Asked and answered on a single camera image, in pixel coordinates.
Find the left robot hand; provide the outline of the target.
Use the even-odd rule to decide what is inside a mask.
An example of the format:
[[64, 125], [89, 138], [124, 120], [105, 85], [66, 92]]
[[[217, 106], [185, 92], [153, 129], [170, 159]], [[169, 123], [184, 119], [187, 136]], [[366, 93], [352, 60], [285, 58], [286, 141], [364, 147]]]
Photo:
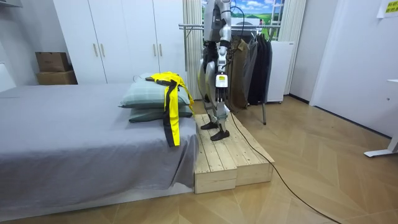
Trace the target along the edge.
[[228, 76], [221, 72], [215, 78], [215, 98], [217, 102], [223, 102], [228, 99]]

